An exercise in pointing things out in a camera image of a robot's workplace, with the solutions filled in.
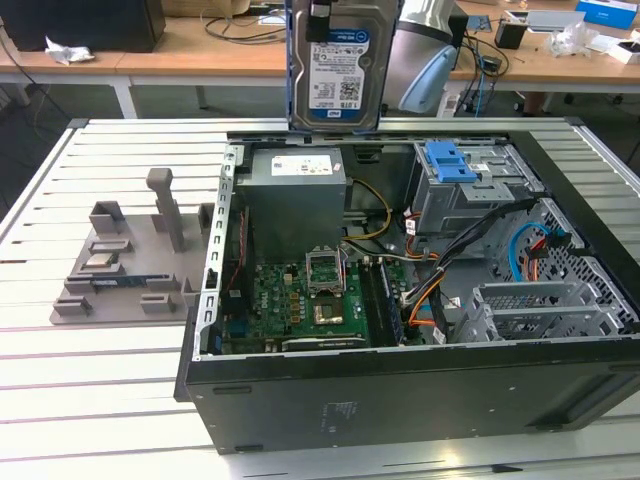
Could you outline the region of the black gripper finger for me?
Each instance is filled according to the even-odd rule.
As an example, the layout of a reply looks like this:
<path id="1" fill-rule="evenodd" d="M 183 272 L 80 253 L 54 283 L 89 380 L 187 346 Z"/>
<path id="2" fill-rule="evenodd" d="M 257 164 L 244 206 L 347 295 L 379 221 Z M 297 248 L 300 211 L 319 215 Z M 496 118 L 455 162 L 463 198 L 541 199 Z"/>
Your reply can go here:
<path id="1" fill-rule="evenodd" d="M 307 41 L 324 43 L 329 39 L 332 0 L 311 0 L 307 17 Z"/>

